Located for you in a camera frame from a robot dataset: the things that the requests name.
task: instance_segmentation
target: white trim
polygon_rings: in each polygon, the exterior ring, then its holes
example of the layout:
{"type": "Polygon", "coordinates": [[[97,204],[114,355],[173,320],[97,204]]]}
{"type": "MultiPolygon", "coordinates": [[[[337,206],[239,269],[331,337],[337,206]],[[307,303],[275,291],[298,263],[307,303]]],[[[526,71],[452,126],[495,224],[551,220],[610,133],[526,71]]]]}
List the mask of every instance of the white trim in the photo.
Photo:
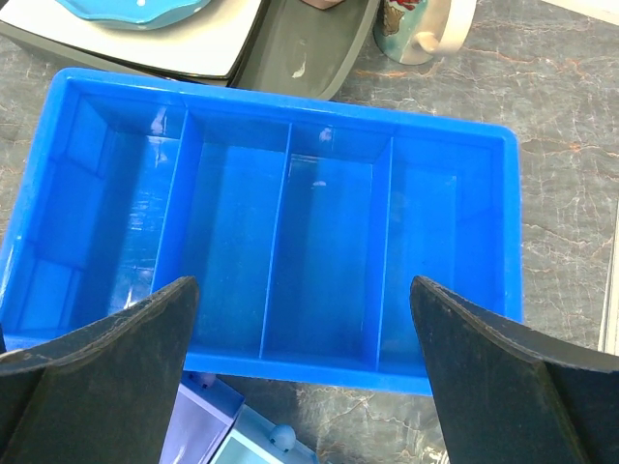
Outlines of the white trim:
{"type": "Polygon", "coordinates": [[[552,5],[619,26],[619,0],[544,0],[552,5]]]}

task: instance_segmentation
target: small drawer organizer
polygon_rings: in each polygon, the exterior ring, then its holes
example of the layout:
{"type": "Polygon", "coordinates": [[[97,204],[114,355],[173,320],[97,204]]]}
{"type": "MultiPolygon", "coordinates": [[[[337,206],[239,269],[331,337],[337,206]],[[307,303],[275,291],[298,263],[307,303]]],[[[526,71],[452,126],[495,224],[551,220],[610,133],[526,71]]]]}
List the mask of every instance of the small drawer organizer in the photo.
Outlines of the small drawer organizer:
{"type": "Polygon", "coordinates": [[[430,394],[409,285],[520,320],[501,127],[163,79],[53,81],[0,256],[32,345],[196,276],[186,369],[430,394]]]}

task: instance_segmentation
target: pink object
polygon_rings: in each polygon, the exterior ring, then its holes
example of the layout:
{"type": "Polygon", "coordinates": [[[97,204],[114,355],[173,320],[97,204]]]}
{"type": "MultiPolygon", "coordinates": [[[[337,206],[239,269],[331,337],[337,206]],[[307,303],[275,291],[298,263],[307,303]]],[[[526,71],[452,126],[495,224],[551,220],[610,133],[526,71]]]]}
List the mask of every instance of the pink object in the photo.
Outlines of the pink object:
{"type": "Polygon", "coordinates": [[[320,10],[327,10],[328,8],[334,7],[338,3],[343,2],[343,0],[303,0],[308,5],[312,5],[320,10]]]}

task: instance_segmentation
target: gray marble surface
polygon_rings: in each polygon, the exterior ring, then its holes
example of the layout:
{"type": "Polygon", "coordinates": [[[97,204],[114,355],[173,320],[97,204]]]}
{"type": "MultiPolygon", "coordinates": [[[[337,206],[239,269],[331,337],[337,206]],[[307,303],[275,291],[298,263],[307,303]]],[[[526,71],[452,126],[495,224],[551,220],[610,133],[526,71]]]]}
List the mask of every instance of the gray marble surface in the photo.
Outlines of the gray marble surface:
{"type": "MultiPolygon", "coordinates": [[[[520,141],[526,323],[588,347],[597,344],[619,197],[617,50],[616,26],[539,0],[479,0],[458,55],[404,67],[369,39],[337,96],[512,128],[520,141]]],[[[56,70],[0,39],[0,232],[56,70]]],[[[428,398],[226,381],[333,464],[443,458],[428,398]]]]}

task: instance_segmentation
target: gray tabletop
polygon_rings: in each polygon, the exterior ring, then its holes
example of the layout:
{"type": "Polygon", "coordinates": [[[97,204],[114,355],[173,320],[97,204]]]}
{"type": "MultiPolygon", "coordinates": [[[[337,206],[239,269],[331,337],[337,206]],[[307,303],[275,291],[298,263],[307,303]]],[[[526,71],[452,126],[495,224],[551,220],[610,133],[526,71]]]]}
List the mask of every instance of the gray tabletop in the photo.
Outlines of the gray tabletop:
{"type": "MultiPolygon", "coordinates": [[[[498,123],[520,141],[526,323],[597,344],[619,196],[619,28],[539,0],[479,0],[462,51],[421,67],[372,39],[336,100],[498,123]]],[[[0,232],[53,64],[0,39],[0,232]]],[[[226,377],[321,459],[441,462],[428,398],[226,377]]]]}

